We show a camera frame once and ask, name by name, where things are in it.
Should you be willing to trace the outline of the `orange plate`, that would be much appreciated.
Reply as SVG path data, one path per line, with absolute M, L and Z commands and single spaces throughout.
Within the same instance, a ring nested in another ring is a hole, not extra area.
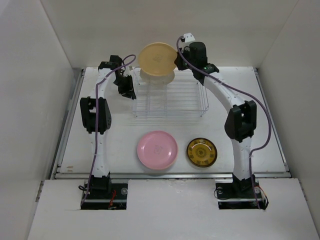
M 176 68 L 176 50 L 167 43 L 155 42 L 144 47 L 138 55 L 139 67 L 151 76 L 166 76 Z

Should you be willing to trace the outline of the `white wire dish rack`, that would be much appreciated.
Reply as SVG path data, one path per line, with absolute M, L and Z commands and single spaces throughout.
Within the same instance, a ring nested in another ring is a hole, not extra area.
M 207 90 L 191 70 L 174 70 L 174 80 L 167 85 L 151 85 L 140 78 L 140 68 L 131 71 L 136 99 L 132 112 L 136 117 L 202 117 L 209 109 Z

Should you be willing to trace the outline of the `pink plate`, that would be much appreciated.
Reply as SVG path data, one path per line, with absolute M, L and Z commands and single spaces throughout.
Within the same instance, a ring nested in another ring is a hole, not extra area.
M 176 139 L 171 134 L 160 130 L 144 134 L 139 139 L 136 150 L 139 161 L 148 169 L 151 169 L 149 163 L 155 155 L 171 150 L 179 153 Z

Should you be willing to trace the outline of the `yellow patterned dark plate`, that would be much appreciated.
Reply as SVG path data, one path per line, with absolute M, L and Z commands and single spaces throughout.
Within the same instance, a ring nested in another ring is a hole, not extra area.
M 201 137 L 195 138 L 188 143 L 186 154 L 189 161 L 199 168 L 212 166 L 218 158 L 218 151 L 214 143 L 207 138 Z

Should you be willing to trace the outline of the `pale yellow plate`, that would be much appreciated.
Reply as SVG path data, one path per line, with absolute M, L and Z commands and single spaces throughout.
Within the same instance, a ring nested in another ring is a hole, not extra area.
M 173 150 L 155 154 L 149 162 L 149 168 L 152 170 L 168 169 L 176 162 L 177 156 L 178 152 Z

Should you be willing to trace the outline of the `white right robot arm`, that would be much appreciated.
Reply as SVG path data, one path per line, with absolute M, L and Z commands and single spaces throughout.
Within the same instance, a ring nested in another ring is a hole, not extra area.
M 251 143 L 257 127 L 258 100 L 244 100 L 240 96 L 243 91 L 224 81 L 220 70 L 208 62 L 203 42 L 194 41 L 185 48 L 178 46 L 174 63 L 180 71 L 190 69 L 193 77 L 213 93 L 225 108 L 227 118 L 224 130 L 231 139 L 234 156 L 231 190 L 235 196 L 243 197 L 255 185 Z

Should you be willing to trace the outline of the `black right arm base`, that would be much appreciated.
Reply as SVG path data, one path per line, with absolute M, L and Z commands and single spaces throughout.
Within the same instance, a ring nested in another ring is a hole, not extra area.
M 258 181 L 254 188 L 249 182 L 244 191 L 237 190 L 233 182 L 218 181 L 215 183 L 214 196 L 220 210 L 266 210 L 269 206 L 268 197 Z

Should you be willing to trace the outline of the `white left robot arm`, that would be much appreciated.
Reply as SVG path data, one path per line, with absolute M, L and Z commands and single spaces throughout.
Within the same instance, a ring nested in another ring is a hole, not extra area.
M 102 61 L 98 66 L 98 77 L 89 96 L 80 99 L 80 112 L 83 127 L 89 134 L 93 161 L 89 178 L 104 178 L 110 173 L 107 162 L 107 132 L 111 128 L 112 116 L 107 102 L 107 86 L 117 87 L 120 96 L 135 100 L 133 78 L 127 67 L 136 60 L 136 55 L 125 58 L 111 55 L 109 61 Z

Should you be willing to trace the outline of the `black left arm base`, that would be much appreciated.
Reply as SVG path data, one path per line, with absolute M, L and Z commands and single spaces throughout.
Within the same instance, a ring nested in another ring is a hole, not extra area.
M 113 182 L 110 176 L 94 177 L 79 185 L 81 210 L 126 210 L 127 182 Z

